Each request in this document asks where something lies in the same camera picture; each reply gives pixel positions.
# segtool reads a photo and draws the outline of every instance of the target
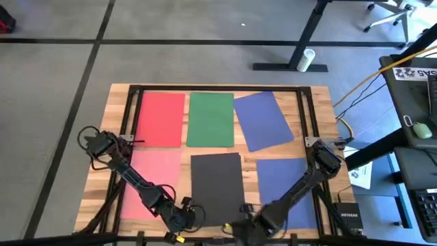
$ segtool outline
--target colored paper sheet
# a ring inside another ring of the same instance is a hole
[[[190,147],[234,146],[233,94],[191,93],[186,145]]]
[[[179,150],[134,150],[130,165],[148,182],[155,185],[171,185],[177,189],[180,175],[180,151]],[[173,196],[169,187],[164,189]],[[124,192],[122,219],[157,220],[149,210],[141,203],[138,192],[130,185],[126,185]]]
[[[195,203],[205,208],[204,226],[221,226],[244,219],[239,211],[244,204],[240,155],[192,156],[191,191]]]
[[[136,146],[180,147],[185,94],[146,92],[138,119]]]
[[[257,160],[258,186],[262,204],[281,198],[307,169],[305,159]],[[308,192],[288,213],[288,229],[317,228],[313,198]]]
[[[272,92],[237,98],[234,107],[249,151],[293,141],[293,133]]]

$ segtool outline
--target office chair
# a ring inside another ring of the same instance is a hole
[[[399,21],[402,22],[402,27],[404,29],[404,36],[405,36],[405,43],[401,44],[399,46],[400,49],[403,49],[409,42],[410,42],[410,36],[408,28],[411,26],[410,17],[412,13],[418,9],[418,8],[428,8],[428,7],[435,7],[433,2],[436,2],[435,0],[394,0],[396,5],[391,5],[386,2],[374,2],[371,5],[367,6],[367,10],[372,11],[375,8],[375,5],[379,5],[383,7],[384,9],[393,12],[392,15],[387,16],[386,18],[383,18],[382,20],[378,20],[370,25],[368,25],[366,28],[364,28],[364,32],[367,33],[371,27],[387,23],[389,21],[394,21],[393,25],[399,24]]]

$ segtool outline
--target yellow cable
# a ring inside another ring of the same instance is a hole
[[[414,58],[414,57],[416,57],[416,56],[418,56],[418,55],[420,55],[420,54],[423,54],[423,53],[425,53],[425,52],[428,52],[428,51],[431,51],[431,50],[433,50],[433,49],[435,49],[435,48],[437,48],[437,45],[435,45],[435,46],[433,46],[433,47],[430,47],[430,48],[428,48],[428,49],[424,49],[423,51],[419,51],[419,52],[417,52],[417,53],[414,53],[414,54],[412,54],[412,55],[409,55],[409,56],[407,56],[407,57],[405,57],[405,58],[403,58],[402,60],[399,60],[399,61],[397,61],[397,62],[394,62],[394,63],[392,63],[392,64],[390,64],[390,65],[388,65],[387,67],[385,67],[385,68],[381,68],[381,69],[379,69],[378,71],[376,71],[376,72],[374,72],[373,74],[371,74],[370,76],[368,76],[366,79],[364,79],[363,81],[361,81],[357,86],[355,86],[354,87],[354,89],[352,89],[352,90],[350,90],[340,101],[338,101],[337,103],[335,103],[334,104],[334,107],[336,107],[337,105],[339,105],[341,102],[343,102],[350,94],[352,94],[352,92],[354,92],[356,89],[358,89],[360,86],[362,86],[364,83],[366,83],[368,80],[370,80],[373,76],[375,76],[375,75],[377,75],[377,74],[379,74],[379,73],[381,73],[381,72],[384,72],[384,71],[387,71],[388,69],[390,69],[390,68],[392,68],[392,67],[394,67],[394,66],[396,66],[396,65],[399,65],[399,64],[401,64],[401,63],[404,63],[404,62],[406,62],[406,61],[408,61],[408,60],[410,60],[410,59],[412,59],[412,58]]]
[[[343,120],[343,118],[339,118],[339,120],[341,120],[346,128],[348,128],[350,136],[354,137],[354,131],[352,130],[352,127],[350,127],[350,125],[345,120]]]

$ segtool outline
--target blue paper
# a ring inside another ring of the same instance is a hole
[[[293,141],[293,133],[272,92],[237,98],[234,109],[250,152]]]
[[[258,186],[262,204],[281,198],[307,169],[305,159],[257,160]],[[308,192],[288,212],[288,229],[314,229],[315,212],[311,192]]]

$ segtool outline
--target green paper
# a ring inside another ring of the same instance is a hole
[[[190,95],[189,147],[234,146],[234,95],[198,93]]]

